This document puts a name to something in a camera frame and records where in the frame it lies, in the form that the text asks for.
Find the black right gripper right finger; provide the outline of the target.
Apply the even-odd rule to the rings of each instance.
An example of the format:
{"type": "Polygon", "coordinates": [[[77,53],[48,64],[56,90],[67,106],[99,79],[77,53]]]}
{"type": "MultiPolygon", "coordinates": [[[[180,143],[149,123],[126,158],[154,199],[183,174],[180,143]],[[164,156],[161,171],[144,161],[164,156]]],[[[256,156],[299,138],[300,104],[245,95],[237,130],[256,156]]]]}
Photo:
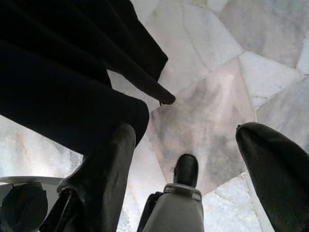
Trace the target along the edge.
{"type": "Polygon", "coordinates": [[[264,124],[239,125],[236,141],[256,195],[276,232],[309,230],[309,155],[264,124]]]}

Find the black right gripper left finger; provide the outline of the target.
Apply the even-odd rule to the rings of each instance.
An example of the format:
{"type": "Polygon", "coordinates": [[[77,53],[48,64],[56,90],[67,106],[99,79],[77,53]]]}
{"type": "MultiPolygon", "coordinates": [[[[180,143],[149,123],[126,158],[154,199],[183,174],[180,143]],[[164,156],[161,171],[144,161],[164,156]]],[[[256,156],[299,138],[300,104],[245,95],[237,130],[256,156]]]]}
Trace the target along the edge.
{"type": "Polygon", "coordinates": [[[59,198],[42,232],[114,232],[121,214],[136,135],[120,125],[109,141],[57,186],[59,198]]]}

